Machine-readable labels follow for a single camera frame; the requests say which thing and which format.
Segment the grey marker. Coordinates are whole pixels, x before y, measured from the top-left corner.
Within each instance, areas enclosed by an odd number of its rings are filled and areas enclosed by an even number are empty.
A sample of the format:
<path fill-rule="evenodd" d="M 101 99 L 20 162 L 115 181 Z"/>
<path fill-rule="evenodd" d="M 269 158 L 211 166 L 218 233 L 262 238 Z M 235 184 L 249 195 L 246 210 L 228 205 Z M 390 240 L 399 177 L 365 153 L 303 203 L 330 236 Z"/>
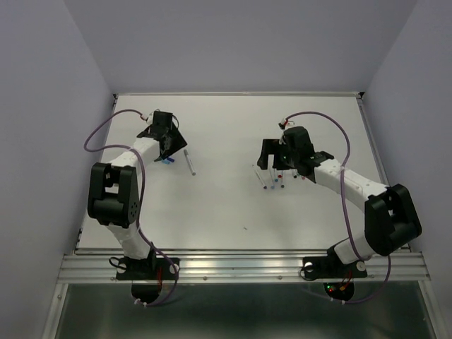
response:
<path fill-rule="evenodd" d="M 186 159 L 187 165 L 189 167 L 190 173 L 192 176 L 196 176 L 196 170 L 194 168 L 194 164 L 191 161 L 190 154 L 187 149 L 184 149 L 184 157 Z"/>

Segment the purple marker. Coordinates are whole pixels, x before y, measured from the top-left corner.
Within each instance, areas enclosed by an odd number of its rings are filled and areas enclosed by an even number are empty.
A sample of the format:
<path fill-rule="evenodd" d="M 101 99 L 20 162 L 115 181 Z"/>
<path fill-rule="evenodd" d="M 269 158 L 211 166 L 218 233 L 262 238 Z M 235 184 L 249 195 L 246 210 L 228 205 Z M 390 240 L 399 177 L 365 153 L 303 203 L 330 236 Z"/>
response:
<path fill-rule="evenodd" d="M 255 166 L 255 165 L 252 165 L 251 167 L 252 167 L 252 169 L 253 169 L 255 175 L 257 176 L 257 178 L 258 178 L 258 180 L 259 180 L 259 182 L 260 182 L 260 185 L 263 187 L 263 189 L 267 189 L 268 186 L 267 186 L 267 184 L 265 183 L 265 181 L 264 181 L 263 177 L 261 176 L 261 174 L 259 173 L 259 171 L 256 169 L 256 166 Z"/>

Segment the light blue marker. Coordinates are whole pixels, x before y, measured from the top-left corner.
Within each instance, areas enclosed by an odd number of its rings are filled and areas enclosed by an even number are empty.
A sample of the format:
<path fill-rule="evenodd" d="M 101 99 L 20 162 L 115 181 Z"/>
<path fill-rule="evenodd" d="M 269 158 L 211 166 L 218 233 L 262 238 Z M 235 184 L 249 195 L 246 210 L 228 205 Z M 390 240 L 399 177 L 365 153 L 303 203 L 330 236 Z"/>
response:
<path fill-rule="evenodd" d="M 272 169 L 268 169 L 268 173 L 270 176 L 270 180 L 271 180 L 271 189 L 275 189 L 275 180 L 274 180 L 274 176 L 273 176 L 273 171 Z"/>

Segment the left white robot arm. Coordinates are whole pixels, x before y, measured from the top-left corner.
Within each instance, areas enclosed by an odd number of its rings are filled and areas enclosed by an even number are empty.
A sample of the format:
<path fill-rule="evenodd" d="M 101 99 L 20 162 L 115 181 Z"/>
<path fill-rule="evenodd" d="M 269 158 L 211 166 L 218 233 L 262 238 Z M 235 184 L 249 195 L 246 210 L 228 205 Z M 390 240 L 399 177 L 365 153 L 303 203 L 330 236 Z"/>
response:
<path fill-rule="evenodd" d="M 91 167 L 88 192 L 88 216 L 105 226 L 121 245 L 124 258 L 132 262 L 152 261 L 155 247 L 140 226 L 145 191 L 145 167 L 149 162 L 162 162 L 187 146 L 179 130 L 179 121 L 171 112 L 156 110 L 144 115 L 138 110 L 121 113 L 137 114 L 146 123 L 131 145 L 88 147 L 92 132 L 83 148 L 89 153 L 120 149 L 122 153 L 109 162 L 96 162 Z"/>

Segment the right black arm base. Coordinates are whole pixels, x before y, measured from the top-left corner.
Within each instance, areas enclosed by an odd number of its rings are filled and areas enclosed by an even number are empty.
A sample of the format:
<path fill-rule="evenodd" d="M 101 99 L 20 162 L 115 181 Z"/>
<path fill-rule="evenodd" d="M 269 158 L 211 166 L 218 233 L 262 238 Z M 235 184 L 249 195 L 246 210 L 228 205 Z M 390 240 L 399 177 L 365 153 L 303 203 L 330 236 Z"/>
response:
<path fill-rule="evenodd" d="M 302 259 L 299 277 L 311 282 L 324 279 L 323 288 L 328 297 L 343 303 L 350 302 L 355 293 L 354 279 L 368 276 L 363 261 L 344 264 L 329 248 L 323 256 L 306 256 Z"/>

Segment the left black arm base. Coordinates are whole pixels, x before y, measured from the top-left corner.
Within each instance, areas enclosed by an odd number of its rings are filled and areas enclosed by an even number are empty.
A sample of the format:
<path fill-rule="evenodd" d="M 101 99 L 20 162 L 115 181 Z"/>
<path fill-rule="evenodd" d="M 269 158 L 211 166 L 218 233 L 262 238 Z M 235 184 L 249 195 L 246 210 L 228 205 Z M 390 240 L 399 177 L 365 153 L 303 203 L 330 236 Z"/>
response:
<path fill-rule="evenodd" d="M 110 257 L 116 269 L 116 280 L 131 282 L 134 304 L 156 307 L 165 304 L 174 294 L 178 282 L 180 260 L 177 257 L 158 258 L 154 252 L 145 259 Z"/>

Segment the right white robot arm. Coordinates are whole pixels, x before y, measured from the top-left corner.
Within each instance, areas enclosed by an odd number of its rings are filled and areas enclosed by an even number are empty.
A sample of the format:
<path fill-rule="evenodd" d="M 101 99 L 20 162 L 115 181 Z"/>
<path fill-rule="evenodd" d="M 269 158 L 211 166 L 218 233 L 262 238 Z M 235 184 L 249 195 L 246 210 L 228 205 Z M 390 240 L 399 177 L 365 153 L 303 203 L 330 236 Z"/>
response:
<path fill-rule="evenodd" d="M 265 139 L 257 160 L 260 169 L 296 170 L 311 182 L 336 192 L 341 203 L 351 202 L 364 214 L 364 228 L 358 235 L 333 245 L 326 257 L 336 265 L 348 265 L 388 256 L 418 238 L 422 226 L 409 190 L 401 185 L 374 182 L 340 164 L 331 154 L 316 151 L 308 131 L 302 126 L 288 128 L 279 139 Z"/>

